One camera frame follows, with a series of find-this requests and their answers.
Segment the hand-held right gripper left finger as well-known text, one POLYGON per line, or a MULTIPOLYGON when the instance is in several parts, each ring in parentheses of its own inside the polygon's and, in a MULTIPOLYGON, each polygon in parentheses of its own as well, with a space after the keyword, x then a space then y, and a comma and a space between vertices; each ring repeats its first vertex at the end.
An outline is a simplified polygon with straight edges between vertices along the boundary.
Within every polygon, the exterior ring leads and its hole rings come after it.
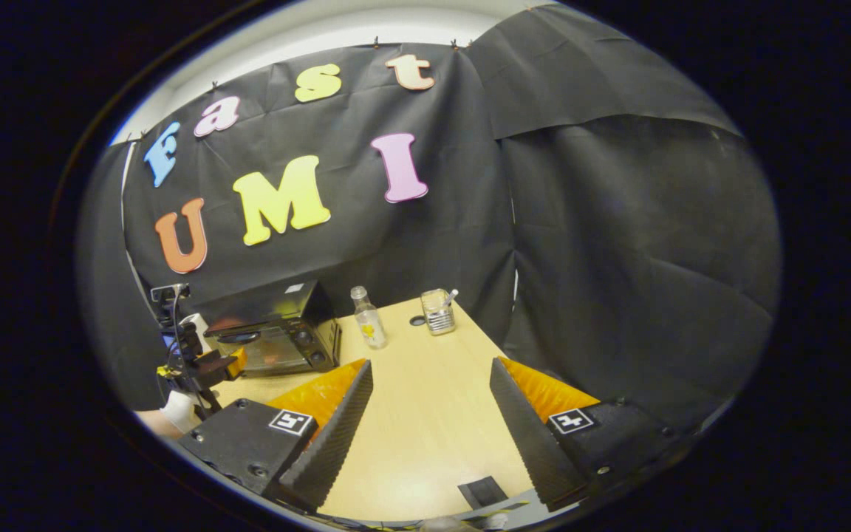
POLYGON ((179 444, 247 491, 315 512, 340 475, 374 391, 359 359, 263 403, 239 398, 179 444))

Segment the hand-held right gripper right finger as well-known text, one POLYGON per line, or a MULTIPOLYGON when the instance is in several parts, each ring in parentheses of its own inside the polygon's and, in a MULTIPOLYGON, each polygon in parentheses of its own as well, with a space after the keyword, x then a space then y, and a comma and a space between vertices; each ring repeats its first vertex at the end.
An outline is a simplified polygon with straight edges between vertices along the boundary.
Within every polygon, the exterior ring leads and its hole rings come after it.
POLYGON ((506 357, 490 390, 550 511, 597 502, 681 457, 677 431, 629 402, 602 401, 506 357))

